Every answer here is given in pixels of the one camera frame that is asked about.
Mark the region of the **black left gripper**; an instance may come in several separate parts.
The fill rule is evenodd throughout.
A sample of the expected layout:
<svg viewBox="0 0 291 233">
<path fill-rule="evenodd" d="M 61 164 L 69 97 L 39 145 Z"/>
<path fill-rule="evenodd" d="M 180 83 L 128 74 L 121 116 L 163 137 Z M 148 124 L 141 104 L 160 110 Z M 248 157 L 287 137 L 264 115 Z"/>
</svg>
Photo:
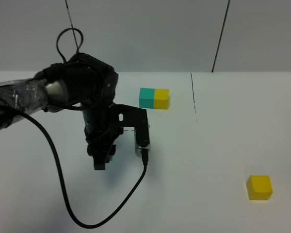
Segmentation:
<svg viewBox="0 0 291 233">
<path fill-rule="evenodd" d="M 105 162 L 109 163 L 116 152 L 114 141 L 119 136 L 115 103 L 99 104 L 83 110 L 82 114 L 87 154 L 93 157 L 94 170 L 105 170 Z"/>
</svg>

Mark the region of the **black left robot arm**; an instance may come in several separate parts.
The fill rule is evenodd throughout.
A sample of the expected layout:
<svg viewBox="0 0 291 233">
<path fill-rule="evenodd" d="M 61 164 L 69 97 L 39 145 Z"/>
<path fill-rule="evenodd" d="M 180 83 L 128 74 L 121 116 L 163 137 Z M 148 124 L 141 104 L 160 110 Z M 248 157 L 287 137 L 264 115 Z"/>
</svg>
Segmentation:
<svg viewBox="0 0 291 233">
<path fill-rule="evenodd" d="M 87 152 L 96 170 L 104 170 L 115 152 L 118 133 L 114 106 L 118 74 L 108 64 L 79 53 L 68 62 L 55 63 L 31 79 L 0 83 L 0 106 L 28 115 L 39 110 L 81 111 Z"/>
</svg>

